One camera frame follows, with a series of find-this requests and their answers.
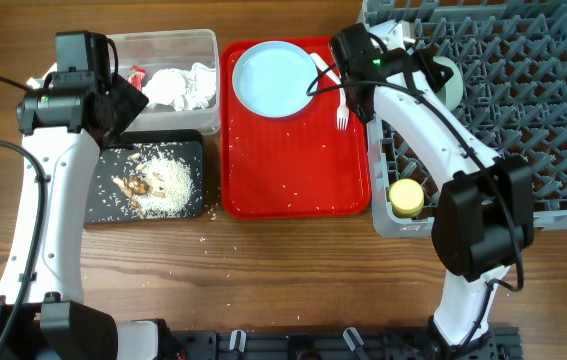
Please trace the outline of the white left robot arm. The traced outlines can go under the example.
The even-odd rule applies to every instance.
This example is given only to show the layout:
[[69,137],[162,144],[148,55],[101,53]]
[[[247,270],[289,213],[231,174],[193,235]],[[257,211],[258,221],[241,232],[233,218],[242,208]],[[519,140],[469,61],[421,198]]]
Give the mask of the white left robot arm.
[[0,359],[159,359],[157,320],[119,323],[88,307],[80,271],[88,190],[102,151],[147,105],[105,35],[60,32],[56,63],[17,108],[24,159],[14,237],[0,280]]

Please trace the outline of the light blue plate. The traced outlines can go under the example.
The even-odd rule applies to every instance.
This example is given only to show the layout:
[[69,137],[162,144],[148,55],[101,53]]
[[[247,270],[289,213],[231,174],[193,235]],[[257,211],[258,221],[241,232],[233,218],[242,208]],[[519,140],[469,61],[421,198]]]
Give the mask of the light blue plate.
[[232,87],[239,102],[266,118],[284,118],[303,110],[312,100],[318,69],[301,47],[266,41],[247,49],[237,60]]

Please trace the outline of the white tissue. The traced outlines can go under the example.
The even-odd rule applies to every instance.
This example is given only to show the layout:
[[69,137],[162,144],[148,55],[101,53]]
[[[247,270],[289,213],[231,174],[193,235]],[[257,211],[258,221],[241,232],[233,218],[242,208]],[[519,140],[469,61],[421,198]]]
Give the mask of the white tissue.
[[158,70],[141,91],[149,99],[149,108],[168,106],[176,112],[206,109],[216,96],[216,80],[215,68],[195,62],[190,70]]

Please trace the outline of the red snack wrapper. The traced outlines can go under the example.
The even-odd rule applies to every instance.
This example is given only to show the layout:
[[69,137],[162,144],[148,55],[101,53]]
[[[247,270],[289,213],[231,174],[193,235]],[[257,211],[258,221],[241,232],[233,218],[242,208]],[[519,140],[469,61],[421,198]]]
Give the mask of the red snack wrapper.
[[147,71],[144,68],[133,65],[130,67],[127,82],[134,86],[137,90],[141,91],[146,75]]

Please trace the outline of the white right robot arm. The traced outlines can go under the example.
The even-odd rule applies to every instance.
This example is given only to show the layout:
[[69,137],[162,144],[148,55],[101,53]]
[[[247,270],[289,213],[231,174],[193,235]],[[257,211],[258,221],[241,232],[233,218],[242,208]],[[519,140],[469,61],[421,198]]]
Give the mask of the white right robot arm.
[[388,122],[439,190],[431,238],[446,277],[430,319],[433,343],[448,356],[482,345],[495,288],[511,267],[511,291],[524,284],[522,251],[534,240],[530,165],[500,156],[452,114],[441,97],[461,92],[458,69],[417,48],[409,23],[356,23],[329,49],[347,107],[362,123]]

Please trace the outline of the yellow plastic cup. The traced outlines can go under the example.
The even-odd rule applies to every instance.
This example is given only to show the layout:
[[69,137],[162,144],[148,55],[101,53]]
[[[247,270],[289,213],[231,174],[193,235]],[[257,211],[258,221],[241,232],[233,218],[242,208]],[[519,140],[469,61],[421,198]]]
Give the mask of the yellow plastic cup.
[[392,212],[399,218],[413,218],[419,215],[424,207],[424,190],[412,179],[400,179],[388,190],[388,201]]

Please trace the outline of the white plastic fork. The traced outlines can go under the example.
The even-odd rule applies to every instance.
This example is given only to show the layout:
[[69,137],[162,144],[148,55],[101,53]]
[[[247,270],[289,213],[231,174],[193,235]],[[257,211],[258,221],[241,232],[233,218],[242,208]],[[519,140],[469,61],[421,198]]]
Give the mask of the white plastic fork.
[[339,90],[339,106],[336,111],[337,129],[346,130],[349,123],[349,108],[347,106],[347,99],[343,88]]

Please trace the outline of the green bowl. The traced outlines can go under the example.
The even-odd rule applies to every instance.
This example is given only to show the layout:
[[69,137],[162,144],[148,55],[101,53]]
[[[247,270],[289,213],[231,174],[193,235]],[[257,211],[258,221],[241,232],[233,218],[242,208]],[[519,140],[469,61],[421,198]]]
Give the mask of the green bowl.
[[462,74],[457,65],[449,58],[434,56],[433,60],[439,65],[450,68],[453,72],[452,77],[445,83],[443,88],[436,93],[438,99],[449,111],[455,110],[463,98],[464,83]]

